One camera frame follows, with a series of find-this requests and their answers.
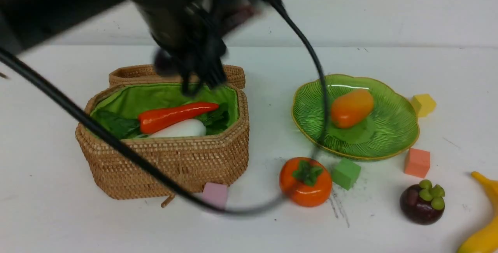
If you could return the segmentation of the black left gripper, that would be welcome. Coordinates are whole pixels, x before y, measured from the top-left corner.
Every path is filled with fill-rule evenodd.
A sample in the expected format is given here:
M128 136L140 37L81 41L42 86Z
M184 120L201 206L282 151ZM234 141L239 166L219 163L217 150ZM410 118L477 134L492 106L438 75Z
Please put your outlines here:
M178 75L181 92L195 96L202 86L227 82L221 58L223 38L256 13L259 0L135 0L159 49L154 70Z

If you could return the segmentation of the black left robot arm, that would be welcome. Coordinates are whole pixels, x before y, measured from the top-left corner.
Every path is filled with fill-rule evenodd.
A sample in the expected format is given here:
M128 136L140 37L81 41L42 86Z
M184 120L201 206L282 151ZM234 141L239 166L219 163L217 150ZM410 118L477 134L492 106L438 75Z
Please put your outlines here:
M13 55L54 38L126 0L1 0L1 49ZM130 0L158 44L154 68L160 76L178 74L182 93L190 76L215 88L226 82L223 37L242 25L261 0Z

